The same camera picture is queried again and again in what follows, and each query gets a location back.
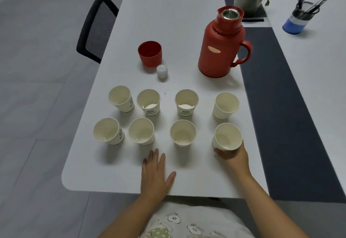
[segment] white table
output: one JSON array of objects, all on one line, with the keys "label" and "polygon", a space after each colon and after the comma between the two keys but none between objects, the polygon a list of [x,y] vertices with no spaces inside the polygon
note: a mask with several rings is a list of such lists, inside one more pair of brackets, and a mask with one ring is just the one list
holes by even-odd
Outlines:
[{"label": "white table", "polygon": [[[177,172],[171,195],[241,197],[211,145],[214,130],[222,123],[212,117],[215,97],[230,91],[239,98],[240,109],[229,122],[242,131],[250,170],[268,192],[240,67],[220,79],[208,78],[197,68],[204,29],[224,4],[224,0],[123,0],[63,170],[66,188],[139,193],[142,160],[150,149],[158,148],[167,155],[167,175]],[[169,74],[166,82],[142,67],[137,48],[147,40],[162,45]],[[146,88],[159,92],[161,112],[151,118],[156,135],[153,145],[139,146],[129,139],[130,122],[144,113],[136,106],[132,113],[123,114],[108,102],[108,92],[117,85],[129,87],[135,102]],[[174,97],[184,88],[196,91],[200,98],[190,118],[197,127],[197,138],[189,149],[176,147],[169,136],[171,125],[181,119]],[[101,144],[93,138],[93,126],[106,117],[116,118],[125,132],[120,146]]]},{"label": "white table", "polygon": [[282,25],[296,2],[270,0],[266,13],[346,192],[345,0],[328,0],[305,27],[304,33],[289,35],[282,30]]}]

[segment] red cup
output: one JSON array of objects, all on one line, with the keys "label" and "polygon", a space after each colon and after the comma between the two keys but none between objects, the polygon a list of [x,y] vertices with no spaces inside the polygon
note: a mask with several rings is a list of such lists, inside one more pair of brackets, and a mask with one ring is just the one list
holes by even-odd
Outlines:
[{"label": "red cup", "polygon": [[146,41],[138,47],[139,57],[143,65],[149,68],[156,68],[161,65],[162,48],[156,41]]}]

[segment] person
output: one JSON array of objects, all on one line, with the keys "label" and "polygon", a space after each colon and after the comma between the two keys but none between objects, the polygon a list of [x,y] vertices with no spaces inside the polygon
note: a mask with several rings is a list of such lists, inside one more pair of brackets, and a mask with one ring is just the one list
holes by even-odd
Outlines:
[{"label": "person", "polygon": [[[214,152],[235,175],[263,238],[308,237],[253,178],[244,142],[236,152]],[[159,159],[158,149],[150,151],[142,165],[141,194],[98,238],[253,237],[231,210],[162,203],[176,176],[172,172],[165,181],[164,171],[165,154]]]}]

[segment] pen holder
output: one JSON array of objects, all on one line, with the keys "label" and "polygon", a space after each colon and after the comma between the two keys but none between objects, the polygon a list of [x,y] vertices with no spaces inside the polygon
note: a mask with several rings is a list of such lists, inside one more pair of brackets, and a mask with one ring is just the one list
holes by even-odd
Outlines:
[{"label": "pen holder", "polygon": [[319,8],[313,13],[306,13],[303,10],[303,8],[307,9],[312,4],[312,2],[305,1],[302,5],[302,9],[300,9],[297,4],[296,8],[292,12],[292,15],[287,19],[286,23],[283,24],[283,30],[292,35],[299,34],[314,17],[314,15],[320,11]]}]

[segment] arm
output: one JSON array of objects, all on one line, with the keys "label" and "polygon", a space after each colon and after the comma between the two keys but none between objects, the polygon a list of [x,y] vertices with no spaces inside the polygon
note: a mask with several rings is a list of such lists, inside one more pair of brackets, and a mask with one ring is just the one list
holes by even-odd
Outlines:
[{"label": "arm", "polygon": [[139,198],[116,218],[98,238],[137,238],[156,207],[171,189],[176,173],[165,181],[165,154],[158,162],[158,149],[150,151],[148,161],[142,164],[141,194]]},{"label": "arm", "polygon": [[235,174],[251,214],[264,238],[307,238],[308,236],[276,205],[252,177],[244,143],[234,151],[214,149]]}]

